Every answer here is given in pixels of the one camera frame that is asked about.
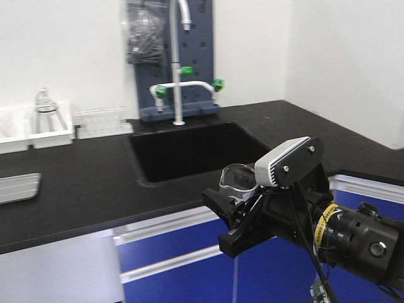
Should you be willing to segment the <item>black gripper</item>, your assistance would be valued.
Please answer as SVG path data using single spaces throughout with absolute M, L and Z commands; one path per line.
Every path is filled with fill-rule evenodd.
M 333 200 L 322 163 L 289 187 L 265 187 L 262 197 L 239 224 L 236 200 L 213 189 L 201 195 L 203 204 L 230 230 L 218 236 L 219 249 L 231 258 L 274 237 L 296 246 L 310 246 L 323 213 Z

